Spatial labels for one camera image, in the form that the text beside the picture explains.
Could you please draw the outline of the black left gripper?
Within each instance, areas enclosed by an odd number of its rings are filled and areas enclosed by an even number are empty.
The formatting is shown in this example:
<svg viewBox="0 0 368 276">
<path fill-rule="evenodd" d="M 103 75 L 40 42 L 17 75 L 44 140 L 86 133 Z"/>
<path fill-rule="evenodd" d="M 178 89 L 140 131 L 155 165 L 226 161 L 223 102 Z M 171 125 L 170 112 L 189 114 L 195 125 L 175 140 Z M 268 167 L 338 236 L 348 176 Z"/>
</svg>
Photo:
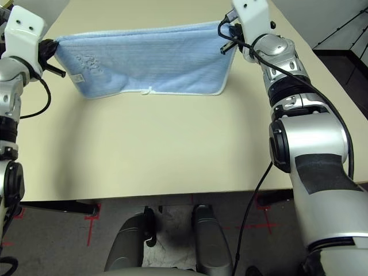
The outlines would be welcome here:
<svg viewBox="0 0 368 276">
<path fill-rule="evenodd" d="M 49 71 L 62 78 L 66 76 L 66 72 L 49 64 L 48 60 L 55 55 L 59 42 L 53 39 L 46 39 L 39 43 L 38 61 L 43 71 Z"/>
</svg>

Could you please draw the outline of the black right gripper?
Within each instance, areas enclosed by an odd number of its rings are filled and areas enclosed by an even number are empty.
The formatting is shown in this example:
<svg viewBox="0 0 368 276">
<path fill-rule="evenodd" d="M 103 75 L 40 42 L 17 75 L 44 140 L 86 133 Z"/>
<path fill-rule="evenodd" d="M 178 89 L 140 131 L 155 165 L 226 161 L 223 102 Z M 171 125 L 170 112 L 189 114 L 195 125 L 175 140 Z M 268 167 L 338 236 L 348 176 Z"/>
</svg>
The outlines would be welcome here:
<svg viewBox="0 0 368 276">
<path fill-rule="evenodd" d="M 220 53 L 222 55 L 225 55 L 227 52 L 229 52 L 233 48 L 238 48 L 238 50 L 243 53 L 243 45 L 245 44 L 245 41 L 242 39 L 242 26 L 239 23 L 236 23 L 234 25 L 229 26 L 229 34 L 231 38 L 233 39 L 240 39 L 238 42 L 236 41 L 230 41 L 226 44 L 224 44 L 220 48 Z"/>
</svg>

